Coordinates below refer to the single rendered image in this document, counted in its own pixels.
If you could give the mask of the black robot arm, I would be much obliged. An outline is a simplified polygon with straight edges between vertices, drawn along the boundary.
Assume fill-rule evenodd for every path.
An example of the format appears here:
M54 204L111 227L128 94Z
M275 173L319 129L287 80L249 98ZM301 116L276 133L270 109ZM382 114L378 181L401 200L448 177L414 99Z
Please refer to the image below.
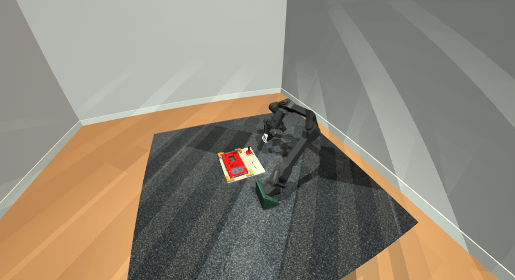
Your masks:
M279 191L280 188L287 188L287 181L291 175L294 164L303 154L306 147L316 140L316 138L321 134L321 130L318 126L314 112L296 105L290 99L284 99L278 103L270 103L269 109L274 113L274 116L280 120L283 120L285 115L288 115L288 112L295 112L296 114L306 118L306 125L302 131L302 137L300 140L297 142L285 161L283 163L277 163L270 175L270 180L261 184L264 193L269 197L274 198L273 195Z

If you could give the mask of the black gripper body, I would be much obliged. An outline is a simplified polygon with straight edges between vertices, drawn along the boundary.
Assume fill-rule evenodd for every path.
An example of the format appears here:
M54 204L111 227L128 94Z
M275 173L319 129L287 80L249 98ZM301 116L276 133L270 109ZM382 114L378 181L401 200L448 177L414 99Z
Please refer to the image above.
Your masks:
M272 129L271 134L273 136L278 137L278 138L282 138L282 136L283 136L282 133L280 131L276 130L279 127L279 125L281 123L283 123L282 120L276 118L275 116L271 116L271 118L272 118L271 120L265 118L263 120L263 122L265 123L266 126L268 126L268 127L270 127Z

